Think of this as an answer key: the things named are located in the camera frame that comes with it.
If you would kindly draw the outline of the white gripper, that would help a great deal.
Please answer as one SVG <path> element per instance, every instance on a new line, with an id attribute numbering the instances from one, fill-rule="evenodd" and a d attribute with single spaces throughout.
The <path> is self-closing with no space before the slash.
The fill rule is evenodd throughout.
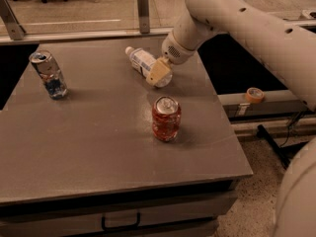
<path id="1" fill-rule="evenodd" d="M 156 60 L 146 77 L 146 81 L 154 87 L 165 87 L 171 82 L 173 74 L 170 62 L 175 65 L 183 64 L 195 53 L 178 44 L 172 33 L 168 33 L 163 40 L 161 51 L 164 57 Z"/>

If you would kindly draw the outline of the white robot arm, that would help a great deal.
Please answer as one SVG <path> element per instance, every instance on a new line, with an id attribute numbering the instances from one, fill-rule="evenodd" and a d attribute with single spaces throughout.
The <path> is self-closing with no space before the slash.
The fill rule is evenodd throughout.
<path id="1" fill-rule="evenodd" d="M 185 0 L 186 11 L 162 44 L 147 82 L 154 86 L 206 40 L 227 33 L 305 106 L 316 111 L 316 38 L 245 0 Z M 294 156 L 276 200 L 273 237 L 316 237 L 316 139 Z"/>

